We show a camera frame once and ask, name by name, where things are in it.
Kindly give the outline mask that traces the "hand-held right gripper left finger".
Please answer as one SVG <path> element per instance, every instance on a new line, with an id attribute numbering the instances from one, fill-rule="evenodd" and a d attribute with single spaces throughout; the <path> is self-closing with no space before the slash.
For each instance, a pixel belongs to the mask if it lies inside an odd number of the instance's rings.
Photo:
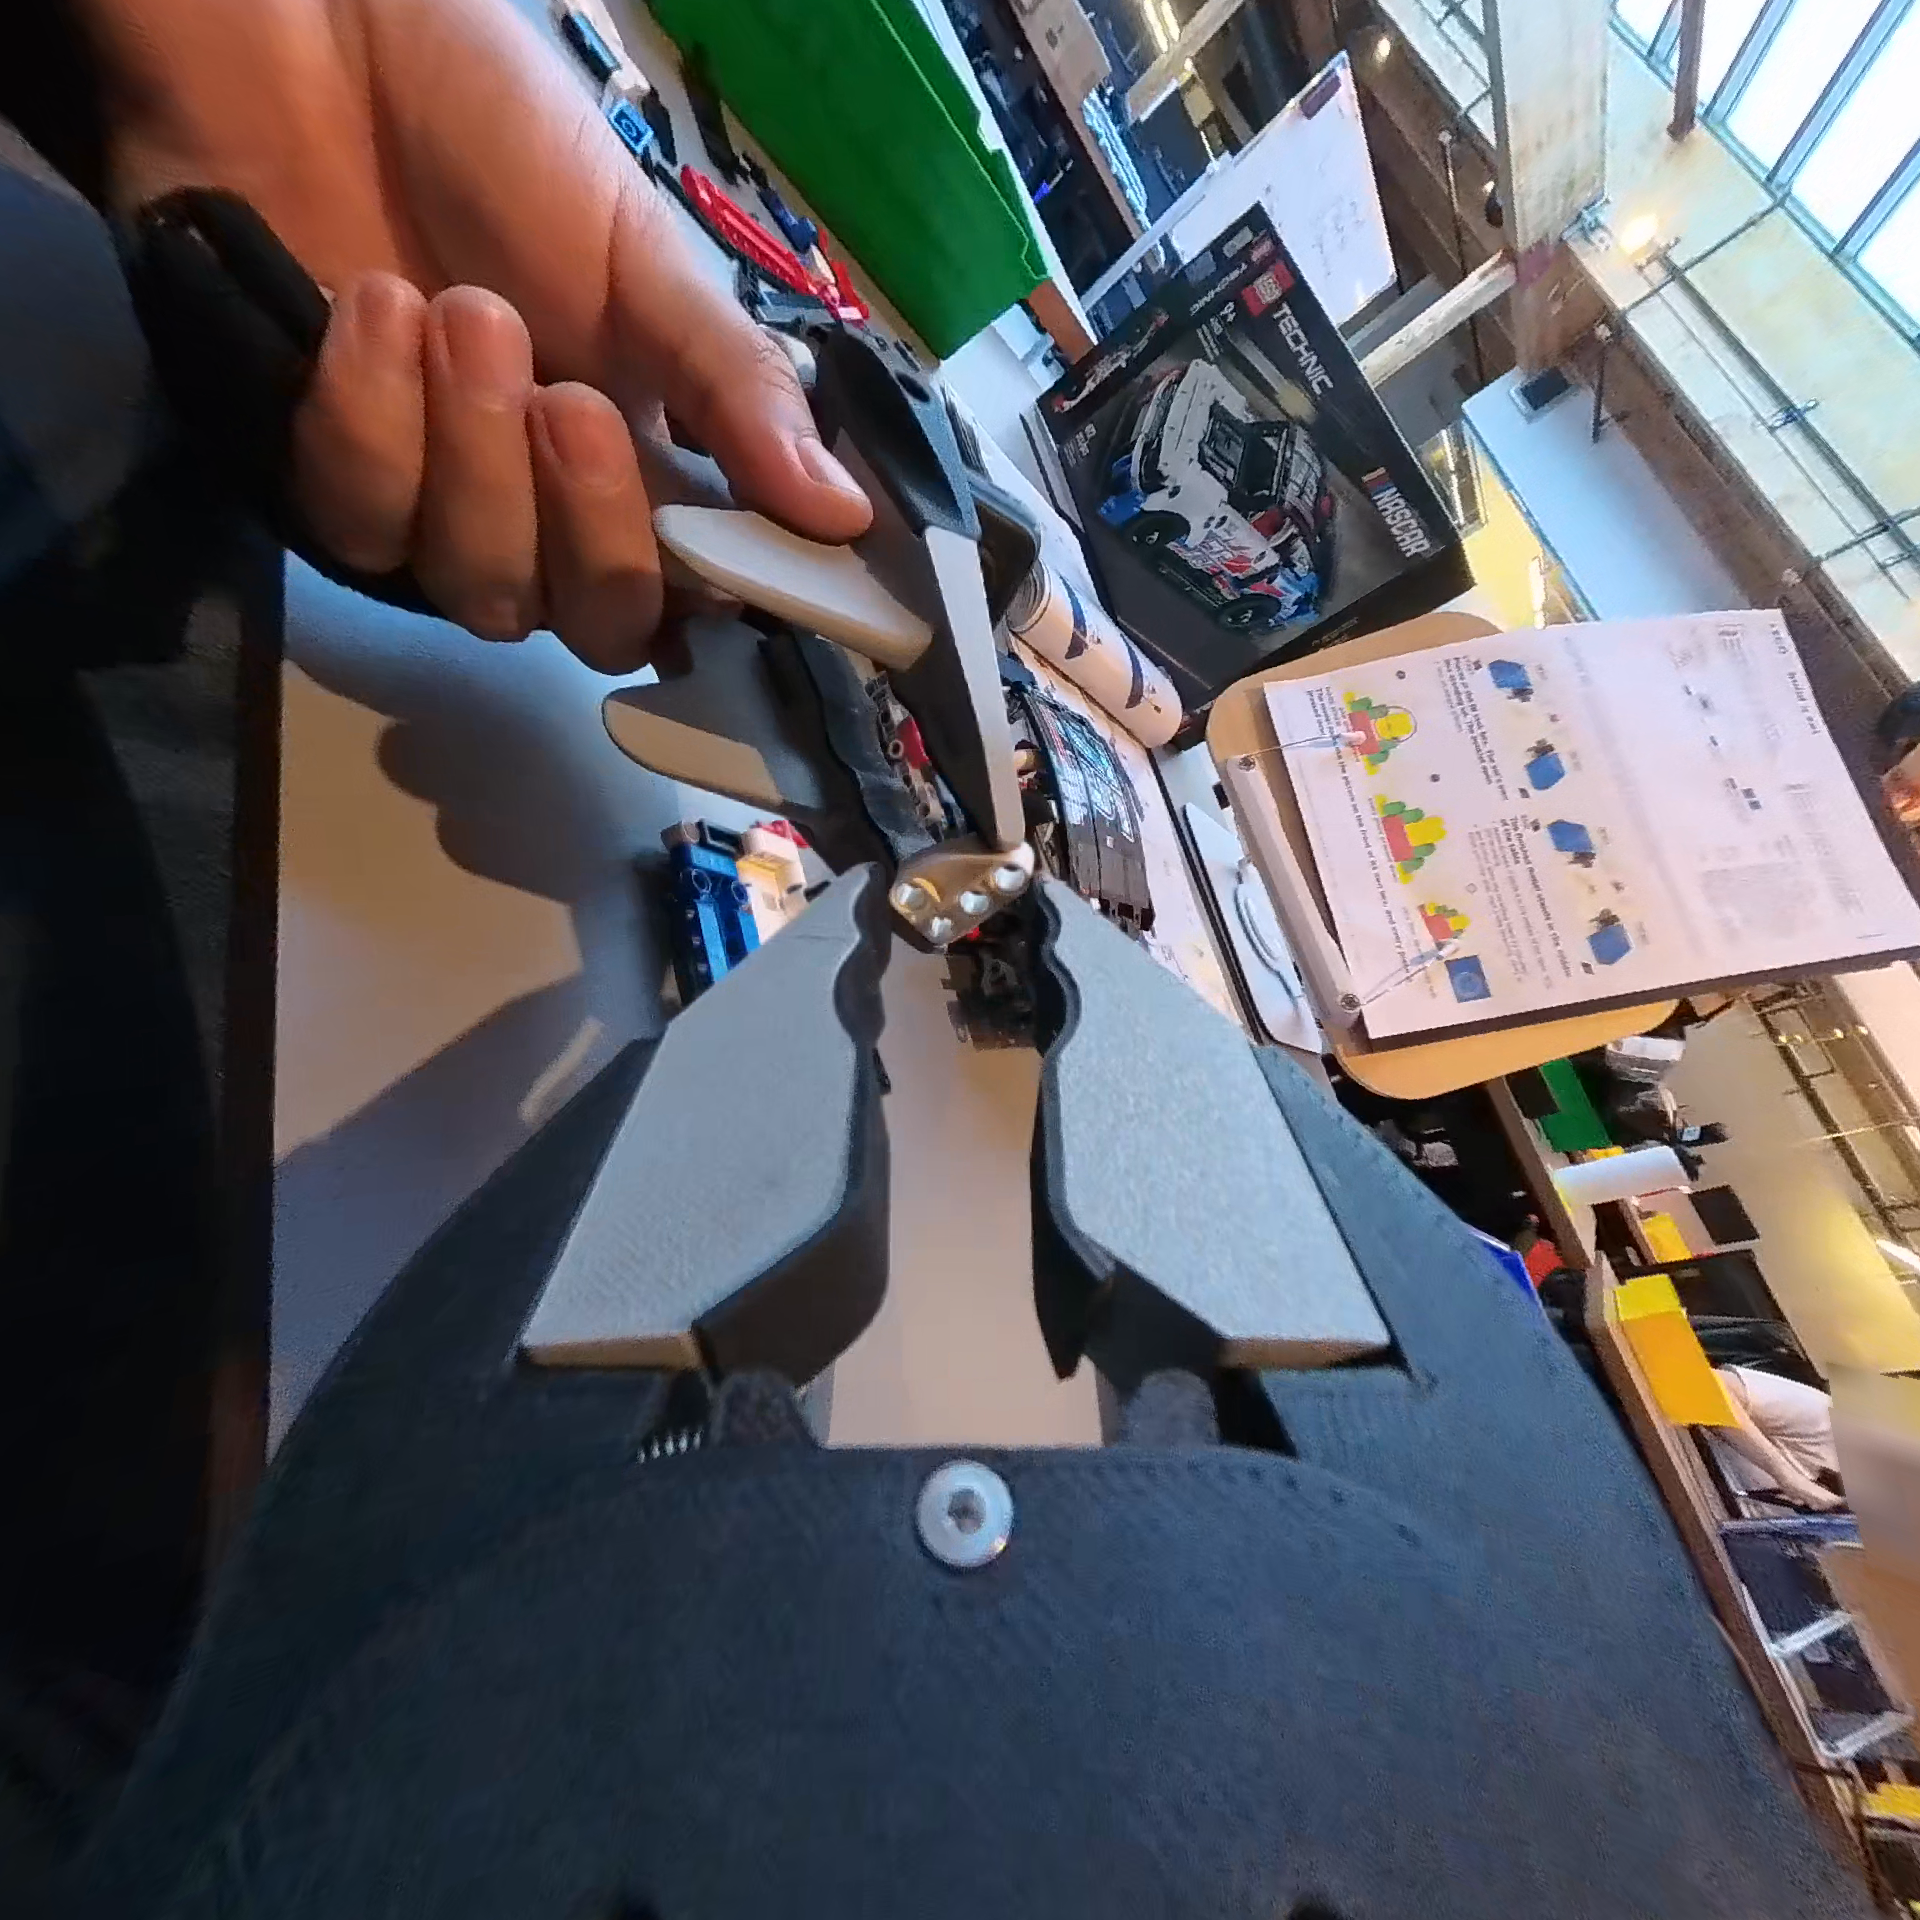
<path id="1" fill-rule="evenodd" d="M 840 1367 L 890 1305 L 890 951 L 890 882 L 843 872 L 663 1024 L 524 1316 L 524 1360 Z"/>

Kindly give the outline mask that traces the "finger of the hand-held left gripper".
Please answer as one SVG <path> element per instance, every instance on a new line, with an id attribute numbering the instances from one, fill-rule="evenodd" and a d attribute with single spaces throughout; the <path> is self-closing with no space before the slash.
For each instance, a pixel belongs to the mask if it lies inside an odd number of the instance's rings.
<path id="1" fill-rule="evenodd" d="M 783 814 L 831 872 L 902 872 L 946 836 L 823 630 L 699 622 L 688 667 L 607 689 L 603 719 L 644 773 Z"/>
<path id="2" fill-rule="evenodd" d="M 1015 739 L 1004 718 L 1004 651 L 991 651 L 977 539 L 946 525 L 927 534 L 866 525 L 863 555 L 910 614 L 927 614 L 927 654 L 894 667 L 894 701 L 910 704 L 927 763 L 946 773 L 965 831 L 991 856 L 1015 856 L 1025 849 Z"/>

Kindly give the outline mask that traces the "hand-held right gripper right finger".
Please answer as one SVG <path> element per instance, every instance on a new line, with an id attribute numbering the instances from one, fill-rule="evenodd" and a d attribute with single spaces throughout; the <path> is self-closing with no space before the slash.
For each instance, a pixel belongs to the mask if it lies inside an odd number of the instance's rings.
<path id="1" fill-rule="evenodd" d="M 1391 1316 L 1213 1005 L 1033 891 L 1033 1325 L 1058 1381 L 1381 1360 Z"/>

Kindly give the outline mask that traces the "blue white toy brick assembly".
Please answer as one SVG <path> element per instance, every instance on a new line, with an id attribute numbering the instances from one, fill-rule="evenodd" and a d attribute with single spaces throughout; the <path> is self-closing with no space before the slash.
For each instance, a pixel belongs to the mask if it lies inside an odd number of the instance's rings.
<path id="1" fill-rule="evenodd" d="M 663 831 L 663 945 L 674 945 L 674 1005 L 688 1008 L 714 990 L 740 960 L 754 960 L 785 917 L 806 917 L 809 872 L 806 872 L 800 823 L 674 823 Z"/>

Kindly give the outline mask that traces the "white triangular toy connector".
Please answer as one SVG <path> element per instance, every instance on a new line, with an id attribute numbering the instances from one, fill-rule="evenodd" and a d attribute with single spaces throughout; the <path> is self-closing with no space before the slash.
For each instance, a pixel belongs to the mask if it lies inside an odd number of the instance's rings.
<path id="1" fill-rule="evenodd" d="M 1033 849 L 946 836 L 894 872 L 890 908 L 916 951 L 949 951 L 1025 899 L 1033 872 Z"/>

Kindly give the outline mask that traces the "grey desk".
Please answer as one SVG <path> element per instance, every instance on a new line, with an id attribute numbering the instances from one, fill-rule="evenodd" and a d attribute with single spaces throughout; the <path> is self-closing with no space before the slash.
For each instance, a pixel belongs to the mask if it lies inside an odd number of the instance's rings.
<path id="1" fill-rule="evenodd" d="M 559 639 L 466 639 L 286 568 L 269 1443 L 381 1291 L 624 1041 L 663 1024 L 644 856 L 744 823 L 607 750 Z M 890 967 L 894 1284 L 831 1443 L 1099 1443 L 1033 1329 L 1041 1056 L 957 1041 L 935 951 Z"/>

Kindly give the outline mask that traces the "person's left hand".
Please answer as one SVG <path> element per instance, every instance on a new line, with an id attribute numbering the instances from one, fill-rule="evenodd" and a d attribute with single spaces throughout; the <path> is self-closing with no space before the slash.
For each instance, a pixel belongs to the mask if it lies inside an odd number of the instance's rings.
<path id="1" fill-rule="evenodd" d="M 663 622 L 663 431 L 732 503 L 863 539 L 785 356 L 688 264 L 570 54 L 511 0 L 83 0 L 107 179 L 246 198 L 326 288 L 296 515 L 417 575 L 475 639 L 595 671 Z"/>

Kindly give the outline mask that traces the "white printed tube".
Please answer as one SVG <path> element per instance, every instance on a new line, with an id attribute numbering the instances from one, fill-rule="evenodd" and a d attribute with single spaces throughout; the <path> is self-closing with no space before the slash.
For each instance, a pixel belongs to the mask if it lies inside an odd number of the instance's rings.
<path id="1" fill-rule="evenodd" d="M 1033 555 L 1033 575 L 1013 588 L 1004 630 L 1033 651 L 1058 681 L 1079 681 L 1123 739 L 1153 753 L 1181 739 L 1181 701 L 1155 654 L 1058 568 Z"/>

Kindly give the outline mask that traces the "red toy beam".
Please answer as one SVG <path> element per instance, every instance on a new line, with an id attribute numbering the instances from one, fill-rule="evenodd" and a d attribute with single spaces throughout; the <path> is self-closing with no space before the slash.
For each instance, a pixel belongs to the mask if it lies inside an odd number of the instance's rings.
<path id="1" fill-rule="evenodd" d="M 843 264 L 809 264 L 785 241 L 775 241 L 724 179 L 699 167 L 663 174 L 663 193 L 688 204 L 688 218 L 775 298 L 800 308 L 806 319 L 831 310 L 843 327 L 866 327 L 863 288 Z"/>

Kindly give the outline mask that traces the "white flat device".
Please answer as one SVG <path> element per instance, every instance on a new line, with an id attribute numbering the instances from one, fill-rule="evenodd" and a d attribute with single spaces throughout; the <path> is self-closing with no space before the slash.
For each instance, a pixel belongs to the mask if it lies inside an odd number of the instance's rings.
<path id="1" fill-rule="evenodd" d="M 1302 1056 L 1332 1056 L 1323 1014 L 1302 1005 L 1302 967 L 1281 932 L 1281 908 L 1263 891 L 1263 872 L 1244 861 L 1238 831 L 1213 804 L 1181 804 L 1186 861 L 1204 882 L 1229 989 L 1258 1008 L 1258 1035 Z"/>

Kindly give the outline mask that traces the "black toy car set box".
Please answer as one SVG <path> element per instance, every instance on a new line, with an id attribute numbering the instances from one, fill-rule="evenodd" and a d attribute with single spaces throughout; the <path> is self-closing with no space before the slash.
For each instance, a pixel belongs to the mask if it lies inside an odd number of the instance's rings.
<path id="1" fill-rule="evenodd" d="M 1041 394 L 1041 433 L 1111 614 L 1186 718 L 1476 587 L 1263 204 Z"/>

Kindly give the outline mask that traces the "white paper roll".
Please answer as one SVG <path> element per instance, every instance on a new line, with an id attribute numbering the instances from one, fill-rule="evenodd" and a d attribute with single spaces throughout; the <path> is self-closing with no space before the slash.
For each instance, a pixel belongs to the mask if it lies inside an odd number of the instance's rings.
<path id="1" fill-rule="evenodd" d="M 1558 1205 L 1632 1205 L 1658 1191 L 1687 1191 L 1687 1162 L 1662 1139 L 1652 1139 L 1652 1149 L 1558 1162 L 1547 1191 Z"/>

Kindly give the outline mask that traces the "yellow box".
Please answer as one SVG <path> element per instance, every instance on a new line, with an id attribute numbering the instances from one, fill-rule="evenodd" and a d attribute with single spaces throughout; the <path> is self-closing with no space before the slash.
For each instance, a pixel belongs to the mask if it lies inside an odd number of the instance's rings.
<path id="1" fill-rule="evenodd" d="M 1662 1271 L 1616 1284 L 1612 1325 L 1616 1325 L 1623 1354 L 1644 1360 L 1644 1390 L 1662 1414 L 1662 1432 L 1740 1432 L 1740 1400 L 1712 1381 Z"/>

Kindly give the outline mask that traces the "person's dark jacket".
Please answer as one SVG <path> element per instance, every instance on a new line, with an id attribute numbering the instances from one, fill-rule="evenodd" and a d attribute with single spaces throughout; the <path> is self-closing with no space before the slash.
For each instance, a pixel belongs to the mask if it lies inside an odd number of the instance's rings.
<path id="1" fill-rule="evenodd" d="M 182 452 L 107 211 L 0 127 L 0 1693 L 147 1695 L 225 1523 L 269 1161 L 286 555 Z"/>

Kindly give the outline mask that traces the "large window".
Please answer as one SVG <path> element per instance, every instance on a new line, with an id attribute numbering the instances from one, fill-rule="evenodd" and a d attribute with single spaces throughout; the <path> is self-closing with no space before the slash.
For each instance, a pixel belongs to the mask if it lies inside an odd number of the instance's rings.
<path id="1" fill-rule="evenodd" d="M 1616 255 L 1687 298 L 1863 308 L 1920 345 L 1920 5 L 1914 0 L 1616 0 L 1623 82 L 1652 127 L 1616 167 Z"/>

